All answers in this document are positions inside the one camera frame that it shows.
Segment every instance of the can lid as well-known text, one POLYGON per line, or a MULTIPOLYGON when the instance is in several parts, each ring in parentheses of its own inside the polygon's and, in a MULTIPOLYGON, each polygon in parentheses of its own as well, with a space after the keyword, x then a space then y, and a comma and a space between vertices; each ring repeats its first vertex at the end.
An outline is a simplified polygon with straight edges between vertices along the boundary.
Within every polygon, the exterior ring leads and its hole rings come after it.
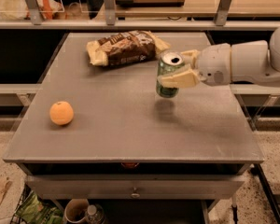
POLYGON ((94 214, 96 214, 97 212, 97 208, 95 205, 89 205, 87 208, 87 214, 90 216, 93 216, 94 214))
POLYGON ((168 51, 162 55, 162 60, 164 63, 176 66, 184 62, 183 57, 175 51, 168 51))

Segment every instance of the can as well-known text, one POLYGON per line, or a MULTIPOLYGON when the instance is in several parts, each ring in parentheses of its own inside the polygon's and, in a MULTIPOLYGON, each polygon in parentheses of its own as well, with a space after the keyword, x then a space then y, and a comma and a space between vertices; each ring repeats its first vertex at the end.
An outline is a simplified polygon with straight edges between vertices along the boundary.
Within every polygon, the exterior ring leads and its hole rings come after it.
MULTIPOLYGON (((173 73, 175 70, 184 66, 184 59, 182 55, 174 50, 166 50, 161 54, 158 65, 158 76, 173 73)), ((175 97, 179 88, 163 87, 157 79, 157 94, 163 98, 175 97)))

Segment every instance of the desk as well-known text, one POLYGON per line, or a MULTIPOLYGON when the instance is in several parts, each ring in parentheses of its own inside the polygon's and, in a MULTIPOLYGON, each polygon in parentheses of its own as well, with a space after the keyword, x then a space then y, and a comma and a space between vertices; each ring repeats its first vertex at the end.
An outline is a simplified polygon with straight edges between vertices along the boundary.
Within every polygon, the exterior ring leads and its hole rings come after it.
MULTIPOLYGON (((49 69, 4 160, 16 162, 45 199, 206 200, 208 210, 243 184, 263 155, 229 86, 155 92, 157 61, 89 66, 90 40, 70 34, 49 69), (49 108, 68 101, 73 121, 59 127, 49 108), (139 162, 134 170, 122 162, 139 162)), ((173 49, 209 46, 204 33, 156 33, 173 49)))
MULTIPOLYGON (((117 6, 118 17, 214 17, 220 0, 186 0, 182 7, 117 6)), ((230 17, 280 17, 280 0, 232 0, 230 17)))

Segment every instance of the bottle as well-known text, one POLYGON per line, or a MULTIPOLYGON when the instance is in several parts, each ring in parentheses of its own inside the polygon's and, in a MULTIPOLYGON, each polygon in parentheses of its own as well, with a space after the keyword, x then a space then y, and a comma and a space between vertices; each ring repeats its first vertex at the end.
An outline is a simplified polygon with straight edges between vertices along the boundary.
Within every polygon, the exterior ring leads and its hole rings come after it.
POLYGON ((87 207, 85 220, 88 224, 107 224, 104 210, 99 204, 92 204, 87 207))
MULTIPOLYGON (((158 66, 158 76, 173 73, 178 68, 184 66, 184 60, 181 54, 173 50, 166 50, 161 54, 158 66)), ((163 98, 175 97, 179 88, 163 87, 157 80, 157 94, 163 98)))

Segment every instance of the robotic arm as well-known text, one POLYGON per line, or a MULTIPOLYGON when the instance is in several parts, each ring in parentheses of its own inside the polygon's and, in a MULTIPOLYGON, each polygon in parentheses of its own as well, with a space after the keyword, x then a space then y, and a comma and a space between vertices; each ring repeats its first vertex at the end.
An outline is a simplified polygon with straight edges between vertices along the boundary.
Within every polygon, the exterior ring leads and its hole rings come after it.
POLYGON ((158 77, 165 87, 194 87, 199 81, 210 86, 236 81, 267 84, 280 81, 280 28, 270 40, 231 46, 224 43, 202 51, 183 52, 185 67, 158 77))

